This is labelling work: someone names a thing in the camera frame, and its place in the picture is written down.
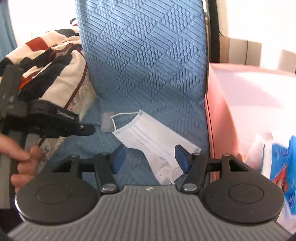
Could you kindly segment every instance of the white surgical mask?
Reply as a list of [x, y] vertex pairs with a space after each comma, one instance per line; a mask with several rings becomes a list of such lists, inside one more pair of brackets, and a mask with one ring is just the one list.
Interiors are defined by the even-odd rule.
[[[137, 114], [127, 125], [116, 129], [113, 118], [123, 114]], [[141, 150], [151, 170], [161, 185], [173, 183], [183, 172], [175, 159], [175, 146], [182, 145], [188, 152], [201, 149], [166, 127], [142, 110], [119, 113], [111, 117], [115, 131], [112, 132], [126, 147]]]

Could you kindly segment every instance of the metal screw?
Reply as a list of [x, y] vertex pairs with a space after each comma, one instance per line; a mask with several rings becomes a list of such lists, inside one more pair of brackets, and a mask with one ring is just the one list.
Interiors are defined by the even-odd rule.
[[154, 190], [154, 188], [153, 187], [147, 187], [146, 190], [147, 191], [152, 191], [152, 190]]
[[182, 186], [182, 188], [185, 192], [193, 192], [197, 190], [197, 186], [193, 183], [186, 183]]
[[10, 103], [13, 102], [13, 96], [9, 97], [8, 102], [10, 102]]
[[106, 192], [113, 192], [115, 191], [117, 186], [113, 183], [107, 183], [102, 186], [102, 189]]

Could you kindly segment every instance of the mask ear loop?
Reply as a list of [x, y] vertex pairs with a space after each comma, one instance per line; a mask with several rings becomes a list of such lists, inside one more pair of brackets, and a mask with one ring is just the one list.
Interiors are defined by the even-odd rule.
[[172, 179], [172, 174], [173, 174], [174, 171], [178, 170], [179, 168], [181, 168], [181, 167], [176, 167], [174, 170], [172, 170], [170, 172], [169, 179], [170, 179], [170, 182], [172, 183], [172, 185], [175, 185], [175, 182]]
[[111, 116], [111, 120], [112, 120], [112, 122], [113, 122], [113, 125], [114, 125], [114, 131], [116, 131], [116, 125], [115, 125], [115, 122], [114, 122], [114, 117], [116, 117], [116, 116], [119, 116], [119, 115], [131, 115], [131, 114], [138, 114], [139, 112], [137, 111], [137, 112], [130, 112], [130, 113], [118, 113], [118, 114], [116, 114], [116, 115], [113, 115], [113, 116]]

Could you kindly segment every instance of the finger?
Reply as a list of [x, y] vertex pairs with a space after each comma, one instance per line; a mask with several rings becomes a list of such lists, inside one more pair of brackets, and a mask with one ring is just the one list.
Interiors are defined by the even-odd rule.
[[0, 153], [19, 161], [26, 161], [31, 158], [30, 153], [23, 150], [13, 139], [2, 134], [0, 134]]
[[20, 188], [21, 186], [24, 186], [29, 181], [31, 181], [33, 178], [34, 178], [33, 175], [13, 174], [10, 178], [10, 181], [15, 188]]
[[35, 160], [39, 160], [41, 158], [41, 150], [39, 148], [39, 146], [32, 146], [31, 149], [30, 149], [30, 154], [32, 156], [32, 159], [35, 159]]
[[20, 162], [17, 165], [19, 174], [35, 175], [38, 167], [38, 160], [30, 159], [29, 161]]

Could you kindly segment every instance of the black mount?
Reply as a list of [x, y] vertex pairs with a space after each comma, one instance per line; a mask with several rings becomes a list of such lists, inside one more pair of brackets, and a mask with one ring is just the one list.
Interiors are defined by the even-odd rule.
[[[95, 129], [92, 125], [79, 123], [77, 114], [49, 101], [39, 99], [29, 102], [20, 101], [18, 94], [22, 75], [23, 70], [17, 65], [8, 65], [2, 76], [0, 83], [0, 132], [2, 134], [13, 138], [22, 148], [25, 148], [28, 134], [36, 134], [40, 138], [94, 134]], [[17, 173], [18, 162], [0, 155], [0, 164], [0, 212], [2, 214], [4, 211], [1, 209], [15, 209], [15, 192], [10, 183], [10, 177]]]
[[[204, 154], [175, 148], [178, 163], [188, 162], [181, 192], [198, 195], [215, 216], [235, 224], [256, 225], [275, 221], [284, 204], [280, 188], [230, 154], [210, 159]], [[70, 156], [47, 168], [22, 187], [16, 203], [22, 216], [41, 224], [64, 224], [90, 212], [101, 195], [114, 194], [114, 180], [125, 159], [125, 148], [100, 153], [91, 159]], [[94, 172], [99, 190], [81, 180], [82, 172]], [[220, 172], [220, 179], [205, 185], [207, 172]]]
[[[23, 218], [40, 224], [73, 222], [89, 213], [102, 195], [119, 188], [113, 178], [125, 160], [126, 149], [120, 145], [113, 153], [99, 153], [90, 159], [69, 156], [45, 168], [22, 187], [15, 197]], [[83, 172], [94, 172], [99, 190], [81, 180]]]
[[[183, 167], [187, 167], [184, 160], [188, 160], [189, 171], [183, 170], [188, 175], [181, 191], [198, 194], [211, 213], [238, 224], [277, 220], [284, 205], [284, 193], [275, 183], [230, 154], [210, 159], [204, 154], [190, 154], [180, 145], [175, 152]], [[204, 188], [207, 172], [220, 172], [220, 178]]]

